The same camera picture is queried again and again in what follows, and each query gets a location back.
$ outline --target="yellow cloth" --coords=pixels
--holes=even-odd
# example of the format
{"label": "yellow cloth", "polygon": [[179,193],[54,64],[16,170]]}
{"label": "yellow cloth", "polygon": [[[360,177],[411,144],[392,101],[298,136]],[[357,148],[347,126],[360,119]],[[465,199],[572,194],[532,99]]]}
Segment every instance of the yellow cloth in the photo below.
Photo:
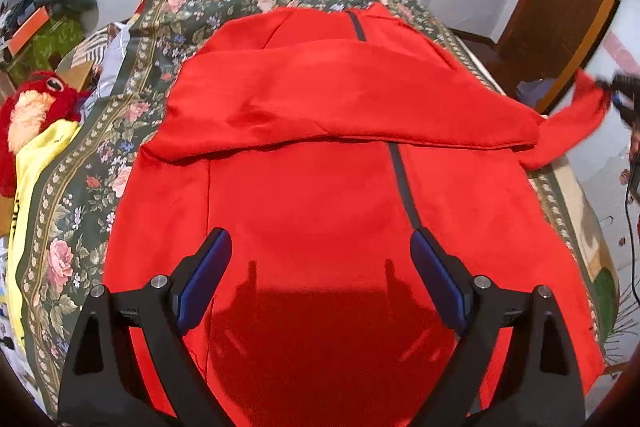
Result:
{"label": "yellow cloth", "polygon": [[15,157],[18,184],[15,191],[12,230],[9,233],[6,291],[9,297],[9,320],[21,347],[24,347],[22,293],[15,277],[18,263],[24,253],[33,187],[40,173],[73,140],[77,132],[78,122],[57,120],[28,142]]}

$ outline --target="floral bedspread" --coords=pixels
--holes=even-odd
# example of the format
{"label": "floral bedspread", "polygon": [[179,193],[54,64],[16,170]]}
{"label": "floral bedspread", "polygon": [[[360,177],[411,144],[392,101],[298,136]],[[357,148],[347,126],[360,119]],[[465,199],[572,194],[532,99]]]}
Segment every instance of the floral bedspread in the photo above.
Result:
{"label": "floral bedspread", "polygon": [[[18,268],[24,295],[26,349],[47,409],[55,413],[70,334],[92,285],[100,283],[118,201],[140,145],[164,117],[165,97],[182,62],[224,22],[278,6],[338,11],[381,2],[391,13],[452,51],[488,89],[487,80],[452,33],[415,0],[145,0],[131,28],[110,98],[99,100],[76,139],[43,172],[34,190],[28,239]],[[531,176],[551,225],[585,273],[554,172]],[[593,329],[601,343],[602,300],[585,276]]]}

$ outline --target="stuffed animal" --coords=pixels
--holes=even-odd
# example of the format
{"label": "stuffed animal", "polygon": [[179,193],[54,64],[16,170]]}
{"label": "stuffed animal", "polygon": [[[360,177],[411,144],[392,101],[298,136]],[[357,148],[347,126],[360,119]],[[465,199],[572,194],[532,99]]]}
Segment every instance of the stuffed animal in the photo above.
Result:
{"label": "stuffed animal", "polygon": [[53,71],[35,71],[0,107],[0,195],[15,196],[15,155],[56,120],[80,121],[79,99]]}

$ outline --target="brown door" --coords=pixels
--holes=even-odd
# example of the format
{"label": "brown door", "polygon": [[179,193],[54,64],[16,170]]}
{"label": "brown door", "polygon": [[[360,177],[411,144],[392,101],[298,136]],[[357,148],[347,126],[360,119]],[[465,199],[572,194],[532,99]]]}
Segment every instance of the brown door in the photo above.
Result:
{"label": "brown door", "polygon": [[496,78],[508,94],[521,80],[557,78],[580,46],[603,0],[520,0],[498,42]]}

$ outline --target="silver bolt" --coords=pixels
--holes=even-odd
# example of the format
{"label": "silver bolt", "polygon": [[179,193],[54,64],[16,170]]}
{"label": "silver bolt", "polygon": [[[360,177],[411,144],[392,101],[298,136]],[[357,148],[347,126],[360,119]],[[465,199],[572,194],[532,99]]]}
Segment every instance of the silver bolt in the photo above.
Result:
{"label": "silver bolt", "polygon": [[153,279],[151,279],[151,286],[154,288],[162,288],[169,282],[169,279],[166,275],[156,275]]}
{"label": "silver bolt", "polygon": [[543,299],[548,299],[553,293],[547,286],[538,286],[538,295]]}
{"label": "silver bolt", "polygon": [[474,279],[474,284],[478,288],[482,288],[483,290],[486,290],[487,288],[489,288],[489,286],[491,286],[491,279],[489,279],[489,277],[485,277],[484,275],[478,275]]}
{"label": "silver bolt", "polygon": [[104,286],[101,285],[101,284],[98,284],[98,285],[94,286],[93,288],[91,288],[91,296],[92,297],[99,297],[103,293],[104,293]]}

